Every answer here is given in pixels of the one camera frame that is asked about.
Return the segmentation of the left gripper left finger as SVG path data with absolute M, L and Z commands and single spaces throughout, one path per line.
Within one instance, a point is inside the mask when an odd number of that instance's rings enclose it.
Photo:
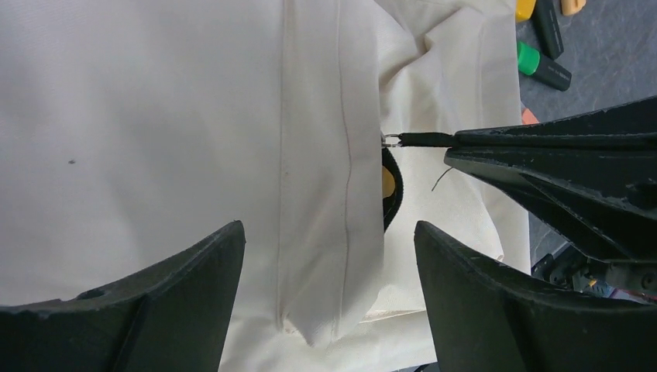
M 230 222 L 192 247 L 68 301 L 1 309 L 3 371 L 216 371 L 246 239 Z

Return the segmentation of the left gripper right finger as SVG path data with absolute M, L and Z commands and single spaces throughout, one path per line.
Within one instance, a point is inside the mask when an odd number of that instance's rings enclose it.
M 425 221 L 414 247 L 441 370 L 656 369 L 655 306 L 561 289 Z

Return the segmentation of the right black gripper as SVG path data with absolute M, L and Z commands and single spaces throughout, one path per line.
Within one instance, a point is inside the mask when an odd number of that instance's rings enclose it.
M 656 302 L 655 265 L 600 262 L 656 261 L 656 154 L 611 151 L 656 148 L 655 96 L 455 138 L 485 147 L 450 149 L 447 165 L 502 191 L 576 247 L 541 256 L 534 278 L 598 298 Z

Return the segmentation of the grey orange highlighter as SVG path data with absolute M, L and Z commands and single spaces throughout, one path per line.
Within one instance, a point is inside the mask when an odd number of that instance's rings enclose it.
M 521 107 L 521 123 L 523 125 L 534 125 L 539 123 L 539 120 L 534 113 L 525 105 Z

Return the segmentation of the green black highlighter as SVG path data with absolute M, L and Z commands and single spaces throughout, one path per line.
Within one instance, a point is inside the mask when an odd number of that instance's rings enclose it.
M 516 46 L 520 73 L 558 91 L 570 88 L 572 75 L 567 69 L 526 43 L 517 41 Z

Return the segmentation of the purple black highlighter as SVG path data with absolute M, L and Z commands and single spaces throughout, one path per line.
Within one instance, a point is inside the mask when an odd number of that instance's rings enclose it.
M 564 46 L 553 1 L 536 0 L 531 21 L 544 55 L 553 60 L 559 58 Z

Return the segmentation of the light orange highlighter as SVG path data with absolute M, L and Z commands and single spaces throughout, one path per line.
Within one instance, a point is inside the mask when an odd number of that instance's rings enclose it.
M 581 12 L 587 0 L 560 0 L 561 13 L 564 16 L 574 16 Z

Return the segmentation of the cream canvas backpack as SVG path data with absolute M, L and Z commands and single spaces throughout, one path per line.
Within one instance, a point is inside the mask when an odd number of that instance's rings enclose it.
M 435 360 L 428 221 L 530 271 L 528 214 L 381 137 L 521 121 L 513 1 L 3 1 L 1 302 L 71 298 L 228 222 L 246 252 L 223 371 Z

